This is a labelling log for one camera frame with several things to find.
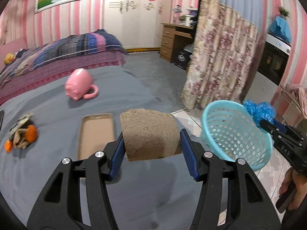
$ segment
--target person's hand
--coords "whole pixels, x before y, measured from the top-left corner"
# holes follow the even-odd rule
[[[296,185],[297,192],[293,201],[290,202],[287,207],[289,211],[297,209],[307,194],[307,177],[302,173],[298,173],[291,167],[287,170],[285,179],[283,180],[279,189],[280,196],[288,190],[288,186],[292,180]]]

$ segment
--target black box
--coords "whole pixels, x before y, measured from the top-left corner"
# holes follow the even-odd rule
[[[174,60],[173,62],[175,63],[176,66],[182,68],[183,70],[187,69],[187,65],[190,61],[190,55],[192,54],[191,52],[188,52],[186,50],[174,50]]]

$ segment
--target pink headboard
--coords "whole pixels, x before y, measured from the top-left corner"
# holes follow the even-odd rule
[[[4,68],[4,58],[8,53],[16,53],[22,48],[28,48],[23,38],[13,40],[0,46],[0,71]]]

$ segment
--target orange object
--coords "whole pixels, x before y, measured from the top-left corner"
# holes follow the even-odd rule
[[[13,149],[13,141],[7,140],[7,141],[4,143],[4,148],[5,148],[5,150],[7,151],[7,153],[10,153],[11,150]]]
[[[27,127],[27,132],[25,133],[25,139],[29,142],[29,143],[33,143],[36,141],[37,139],[37,130],[36,127],[34,125],[29,125]]]

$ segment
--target white cabinet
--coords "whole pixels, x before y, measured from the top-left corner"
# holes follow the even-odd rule
[[[160,47],[171,0],[105,0],[104,28],[126,49]]]

